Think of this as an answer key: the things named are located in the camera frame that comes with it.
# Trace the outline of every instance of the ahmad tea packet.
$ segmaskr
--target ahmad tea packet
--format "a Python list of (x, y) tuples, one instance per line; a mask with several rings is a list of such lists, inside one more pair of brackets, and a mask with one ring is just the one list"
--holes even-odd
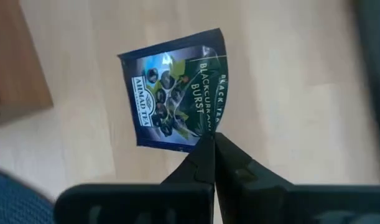
[(190, 152), (224, 112), (227, 56), (219, 29), (119, 55), (138, 146)]

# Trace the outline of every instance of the ahmad tea logo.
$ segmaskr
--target ahmad tea logo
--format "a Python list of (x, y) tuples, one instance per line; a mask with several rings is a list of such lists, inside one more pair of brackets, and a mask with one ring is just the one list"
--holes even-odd
[(136, 101), (137, 113), (141, 126), (152, 127), (151, 115), (155, 111), (155, 99), (152, 93), (146, 88), (144, 76), (133, 77), (134, 99)]

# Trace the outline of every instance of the tea bag packet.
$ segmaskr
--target tea bag packet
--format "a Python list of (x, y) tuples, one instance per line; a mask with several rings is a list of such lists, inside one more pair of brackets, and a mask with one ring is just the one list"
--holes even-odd
[(119, 55), (138, 146), (190, 152), (224, 112), (228, 65), (219, 29)]

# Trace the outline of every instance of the blue fabric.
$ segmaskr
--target blue fabric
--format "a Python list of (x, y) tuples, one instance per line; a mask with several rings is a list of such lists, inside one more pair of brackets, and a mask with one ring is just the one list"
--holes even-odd
[(48, 224), (53, 204), (25, 185), (0, 173), (0, 224)]

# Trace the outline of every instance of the wooden floor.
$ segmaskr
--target wooden floor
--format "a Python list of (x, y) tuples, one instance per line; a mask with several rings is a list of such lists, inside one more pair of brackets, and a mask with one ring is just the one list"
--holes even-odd
[(50, 197), (159, 182), (186, 156), (136, 147), (117, 54), (220, 27), (219, 130), (295, 183), (380, 184), (356, 32), (338, 0), (21, 0), (55, 102), (0, 128), (0, 167)]

